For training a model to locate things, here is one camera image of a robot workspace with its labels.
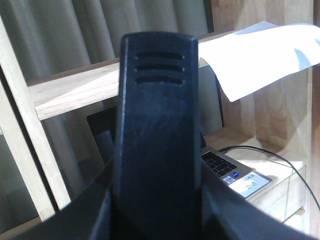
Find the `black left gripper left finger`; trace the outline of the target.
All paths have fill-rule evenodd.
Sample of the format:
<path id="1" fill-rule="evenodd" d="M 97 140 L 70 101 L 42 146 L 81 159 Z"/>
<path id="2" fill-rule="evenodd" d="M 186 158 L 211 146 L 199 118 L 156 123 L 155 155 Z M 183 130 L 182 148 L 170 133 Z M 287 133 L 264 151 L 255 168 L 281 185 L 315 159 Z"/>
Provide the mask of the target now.
<path id="1" fill-rule="evenodd" d="M 75 200 L 16 240 L 110 240 L 114 161 Z"/>

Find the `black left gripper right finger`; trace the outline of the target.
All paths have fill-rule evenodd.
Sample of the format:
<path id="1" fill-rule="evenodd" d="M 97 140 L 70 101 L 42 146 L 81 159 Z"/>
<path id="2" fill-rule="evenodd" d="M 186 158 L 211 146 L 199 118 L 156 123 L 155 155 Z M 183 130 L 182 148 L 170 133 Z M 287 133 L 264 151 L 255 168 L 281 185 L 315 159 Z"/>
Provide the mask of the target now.
<path id="1" fill-rule="evenodd" d="M 311 240 L 266 215 L 225 185 L 201 162 L 202 240 Z"/>

